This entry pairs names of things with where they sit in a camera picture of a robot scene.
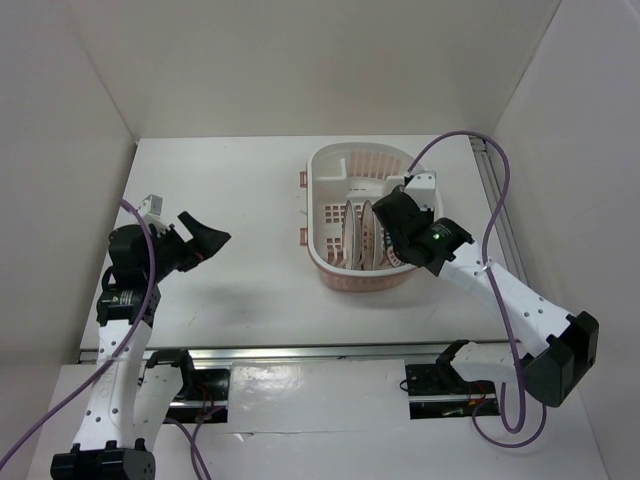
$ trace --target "plate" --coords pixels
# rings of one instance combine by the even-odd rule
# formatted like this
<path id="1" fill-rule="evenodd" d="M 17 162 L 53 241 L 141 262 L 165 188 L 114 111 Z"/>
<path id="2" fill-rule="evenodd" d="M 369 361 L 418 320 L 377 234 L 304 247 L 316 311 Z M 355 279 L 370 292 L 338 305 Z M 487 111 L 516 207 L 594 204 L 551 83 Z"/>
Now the plate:
<path id="1" fill-rule="evenodd" d="M 377 270 L 383 258 L 382 227 L 367 200 L 362 207 L 362 269 Z"/>
<path id="2" fill-rule="evenodd" d="M 340 267 L 347 270 L 356 270 L 360 267 L 361 256 L 361 228 L 356 211 L 350 200 L 344 209 L 344 222 L 342 224 L 342 254 L 344 260 Z"/>

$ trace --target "white table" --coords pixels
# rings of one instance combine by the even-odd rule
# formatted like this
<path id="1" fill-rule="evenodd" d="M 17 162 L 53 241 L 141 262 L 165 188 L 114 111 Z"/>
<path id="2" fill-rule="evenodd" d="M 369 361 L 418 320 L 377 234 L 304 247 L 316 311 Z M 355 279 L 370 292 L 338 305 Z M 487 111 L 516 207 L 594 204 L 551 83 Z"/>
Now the white table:
<path id="1" fill-rule="evenodd" d="M 419 271 L 375 294 L 341 294 L 319 280 L 299 228 L 306 191 L 298 173 L 316 149 L 343 141 L 386 143 L 415 155 L 433 136 L 142 139 L 124 197 L 164 198 L 163 217 L 183 210 L 226 230 L 231 241 L 211 260 L 160 284 L 150 348 L 448 342 L 503 339 L 501 320 L 476 300 Z M 424 159 L 438 173 L 444 213 L 480 239 L 490 211 L 465 137 Z M 131 223 L 121 212 L 116 225 Z M 503 260 L 494 236 L 490 254 Z M 105 268 L 109 264 L 105 259 Z M 81 348 L 98 344 L 92 308 Z"/>
<path id="2" fill-rule="evenodd" d="M 93 368 L 62 367 L 52 405 Z M 577 391 L 550 411 L 535 444 L 508 451 L 483 441 L 469 418 L 409 420 L 401 378 L 400 360 L 236 366 L 229 423 L 204 426 L 198 445 L 216 480 L 607 478 Z M 86 402 L 81 395 L 45 425 L 28 480 L 49 478 L 51 458 L 70 448 Z M 531 407 L 526 433 L 539 415 Z M 505 439 L 499 418 L 480 421 Z M 162 427 L 154 455 L 157 480 L 195 478 L 175 427 Z"/>

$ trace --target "white wall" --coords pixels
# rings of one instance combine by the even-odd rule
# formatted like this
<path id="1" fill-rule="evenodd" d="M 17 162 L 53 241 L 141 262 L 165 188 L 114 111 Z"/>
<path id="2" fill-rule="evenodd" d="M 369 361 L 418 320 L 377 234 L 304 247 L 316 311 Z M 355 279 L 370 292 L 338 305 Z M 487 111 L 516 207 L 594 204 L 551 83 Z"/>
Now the white wall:
<path id="1" fill-rule="evenodd" d="M 133 141 L 61 1 L 0 2 L 0 63 L 4 455 L 79 343 Z M 0 477 L 24 478 L 33 447 Z"/>
<path id="2" fill-rule="evenodd" d="M 600 320 L 581 391 L 611 478 L 638 478 L 640 0 L 563 0 L 495 135 L 533 285 Z"/>
<path id="3" fill-rule="evenodd" d="M 559 0 L 66 0 L 141 137 L 493 128 Z"/>

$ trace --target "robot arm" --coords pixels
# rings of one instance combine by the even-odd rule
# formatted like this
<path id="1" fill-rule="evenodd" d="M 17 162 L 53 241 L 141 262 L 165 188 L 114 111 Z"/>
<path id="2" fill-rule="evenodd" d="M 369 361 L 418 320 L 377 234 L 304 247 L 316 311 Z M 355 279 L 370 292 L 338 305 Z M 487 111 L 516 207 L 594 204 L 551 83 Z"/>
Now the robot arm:
<path id="1" fill-rule="evenodd" d="M 206 227 L 187 212 L 178 218 L 193 238 L 185 242 L 173 225 L 160 217 L 162 199 L 150 195 L 139 213 L 147 224 L 155 253 L 155 283 L 172 271 L 186 272 L 215 255 L 231 238 Z M 100 346 L 97 367 L 112 359 L 140 312 L 149 276 L 149 252 L 139 225 L 126 225 L 109 235 L 113 265 L 102 278 L 97 303 Z M 152 480 L 151 451 L 168 406 L 182 388 L 189 388 L 193 362 L 185 350 L 156 352 L 147 362 L 138 388 L 142 358 L 151 338 L 160 292 L 154 285 L 142 322 L 121 355 L 93 384 L 80 430 L 69 453 L 51 464 L 56 480 Z"/>
<path id="2" fill-rule="evenodd" d="M 379 200 L 374 212 L 398 258 L 425 267 L 469 293 L 499 314 L 482 262 L 480 247 L 454 221 L 434 221 L 435 173 L 408 177 Z M 598 322 L 586 312 L 577 316 L 545 300 L 502 266 L 491 271 L 500 287 L 509 318 L 526 355 L 521 358 L 527 391 L 541 403 L 557 407 L 595 363 Z M 515 381 L 508 346 L 458 341 L 443 353 L 465 381 Z"/>

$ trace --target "plastic dish rack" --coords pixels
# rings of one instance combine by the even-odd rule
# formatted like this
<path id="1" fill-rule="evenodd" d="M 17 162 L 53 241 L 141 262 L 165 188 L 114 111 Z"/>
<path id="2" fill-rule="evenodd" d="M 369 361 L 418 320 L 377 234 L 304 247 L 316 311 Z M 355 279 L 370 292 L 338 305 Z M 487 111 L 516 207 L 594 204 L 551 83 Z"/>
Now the plastic dish rack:
<path id="1" fill-rule="evenodd" d="M 343 292 L 375 292 L 405 282 L 415 267 L 390 265 L 379 270 L 346 270 L 329 259 L 341 256 L 342 224 L 347 200 L 358 217 L 367 200 L 375 203 L 397 185 L 404 184 L 404 173 L 413 157 L 377 143 L 338 143 L 313 153 L 306 172 L 300 173 L 300 186 L 307 188 L 307 228 L 301 229 L 300 244 L 328 287 Z M 417 166 L 414 173 L 424 172 Z M 442 201 L 436 191 L 436 218 L 442 216 Z"/>

